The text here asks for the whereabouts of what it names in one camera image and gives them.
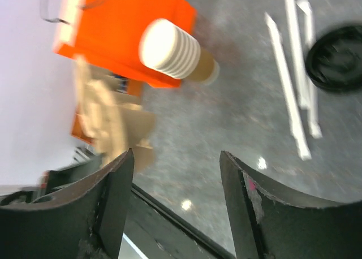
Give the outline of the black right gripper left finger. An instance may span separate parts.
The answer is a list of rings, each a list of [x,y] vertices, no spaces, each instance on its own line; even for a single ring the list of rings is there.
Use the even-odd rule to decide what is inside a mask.
[[[1,197],[2,258],[118,258],[134,172],[132,150],[91,172],[70,167],[60,189]]]

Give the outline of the cardboard cup carrier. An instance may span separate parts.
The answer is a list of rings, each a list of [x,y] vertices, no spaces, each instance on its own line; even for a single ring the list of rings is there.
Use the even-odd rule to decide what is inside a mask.
[[[103,164],[132,149],[136,172],[151,165],[154,153],[149,136],[156,116],[143,110],[139,97],[118,91],[120,79],[91,65],[83,55],[74,57],[74,77],[80,124],[95,151],[102,154]]]

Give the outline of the orange wooden compartment tray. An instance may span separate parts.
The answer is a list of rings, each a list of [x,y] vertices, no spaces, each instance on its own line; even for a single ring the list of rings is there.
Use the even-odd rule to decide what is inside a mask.
[[[71,135],[84,142],[95,142],[104,150],[114,144],[128,148],[120,105],[140,103],[142,83],[117,78],[111,73],[75,74],[77,109]]]

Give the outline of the stack of black lids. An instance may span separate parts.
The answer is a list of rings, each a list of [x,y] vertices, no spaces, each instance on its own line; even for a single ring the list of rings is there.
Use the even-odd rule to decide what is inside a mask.
[[[324,32],[305,58],[310,81],[326,92],[361,89],[361,23],[345,23]]]

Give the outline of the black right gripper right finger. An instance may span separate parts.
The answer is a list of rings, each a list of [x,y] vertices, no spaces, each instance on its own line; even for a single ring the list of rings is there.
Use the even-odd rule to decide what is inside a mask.
[[[237,258],[361,257],[361,202],[297,191],[226,151],[219,166]]]

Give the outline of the stack of paper cups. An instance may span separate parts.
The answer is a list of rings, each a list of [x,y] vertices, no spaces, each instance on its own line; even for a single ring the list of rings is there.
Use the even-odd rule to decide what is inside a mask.
[[[211,84],[220,66],[189,33],[166,19],[156,19],[145,29],[139,44],[141,63],[176,80]]]

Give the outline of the white wrapped straw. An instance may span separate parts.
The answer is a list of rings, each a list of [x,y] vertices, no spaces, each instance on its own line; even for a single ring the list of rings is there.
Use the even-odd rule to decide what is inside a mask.
[[[286,57],[282,47],[281,35],[278,30],[277,24],[267,12],[265,13],[265,21],[266,25],[268,26],[279,78],[285,97],[291,134],[295,139],[299,157],[303,161],[309,160],[312,158],[312,156],[305,137],[301,116],[299,113],[290,73],[288,70],[288,65],[286,62]]]
[[[309,133],[313,138],[322,138],[322,132],[318,120],[318,96],[317,87],[313,84],[314,89],[314,108],[309,110],[309,93],[308,78],[305,69],[304,54],[302,49],[302,41],[300,37],[300,28],[298,21],[297,0],[285,0],[285,9],[288,21],[288,32],[290,38],[292,60],[294,64],[294,75],[296,80],[296,88],[298,90],[298,103],[301,109],[307,111],[307,121]]]
[[[309,0],[297,0],[297,5],[304,13],[305,45],[308,48],[308,50],[310,50],[316,39],[312,6],[309,3]],[[308,78],[307,82],[308,82],[308,93],[309,93],[309,110],[312,110],[314,108],[315,93],[313,89],[313,83],[310,80],[309,75],[307,75],[307,78]]]

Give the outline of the orange paper bag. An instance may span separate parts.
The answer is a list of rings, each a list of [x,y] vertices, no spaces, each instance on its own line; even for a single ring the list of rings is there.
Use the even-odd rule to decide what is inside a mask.
[[[164,18],[192,33],[196,9],[186,0],[62,0],[53,51],[88,62],[154,88],[180,81],[145,67],[139,42],[146,27]]]

